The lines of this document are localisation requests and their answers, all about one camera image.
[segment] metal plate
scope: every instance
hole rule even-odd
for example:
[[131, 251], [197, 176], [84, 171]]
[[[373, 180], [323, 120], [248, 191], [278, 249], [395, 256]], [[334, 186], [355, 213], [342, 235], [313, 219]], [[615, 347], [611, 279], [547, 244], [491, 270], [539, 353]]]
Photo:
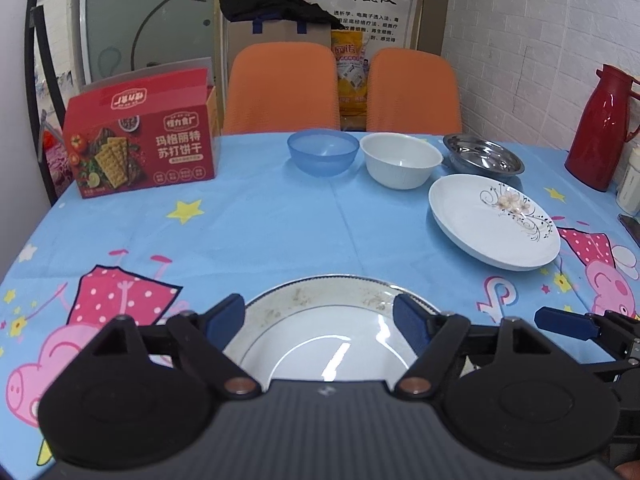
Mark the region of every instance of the metal plate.
[[517, 155], [489, 140], [471, 135], [445, 136], [444, 145], [451, 152], [451, 161], [459, 171], [490, 178], [515, 176], [524, 171]]

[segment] cracker image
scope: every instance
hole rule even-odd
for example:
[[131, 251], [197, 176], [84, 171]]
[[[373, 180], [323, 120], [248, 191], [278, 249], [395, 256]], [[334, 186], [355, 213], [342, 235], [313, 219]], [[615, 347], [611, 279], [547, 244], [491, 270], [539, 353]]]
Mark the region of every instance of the cracker image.
[[118, 161], [121, 163], [128, 180], [129, 141], [125, 137], [109, 137], [107, 139], [107, 145], [114, 149], [114, 154], [118, 157]]
[[109, 182], [113, 186], [113, 189], [118, 189], [128, 181], [127, 173], [124, 171], [122, 160], [122, 154], [120, 150], [112, 148], [110, 145], [105, 144], [100, 152], [95, 155], [95, 161], [100, 166], [100, 169], [105, 174]]

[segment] white bowl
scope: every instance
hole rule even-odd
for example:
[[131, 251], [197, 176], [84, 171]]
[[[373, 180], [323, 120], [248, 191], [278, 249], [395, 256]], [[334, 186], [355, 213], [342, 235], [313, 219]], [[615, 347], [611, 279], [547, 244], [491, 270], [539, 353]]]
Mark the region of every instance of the white bowl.
[[404, 134], [369, 134], [360, 139], [367, 171], [391, 189], [414, 189], [424, 184], [442, 154], [426, 140]]

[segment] red cracker box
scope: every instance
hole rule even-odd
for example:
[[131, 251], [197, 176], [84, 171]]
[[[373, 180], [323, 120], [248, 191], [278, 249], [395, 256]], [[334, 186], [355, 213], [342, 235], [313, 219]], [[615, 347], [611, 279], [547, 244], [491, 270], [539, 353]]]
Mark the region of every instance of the red cracker box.
[[199, 68], [73, 97], [63, 137], [82, 197], [213, 178], [215, 94]]

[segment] white brick wall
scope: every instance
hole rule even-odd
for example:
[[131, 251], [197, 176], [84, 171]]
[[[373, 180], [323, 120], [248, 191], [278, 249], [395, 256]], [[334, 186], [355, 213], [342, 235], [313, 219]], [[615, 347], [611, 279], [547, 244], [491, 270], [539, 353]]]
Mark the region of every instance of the white brick wall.
[[640, 77], [640, 0], [449, 0], [442, 55], [466, 132], [568, 149], [596, 69]]

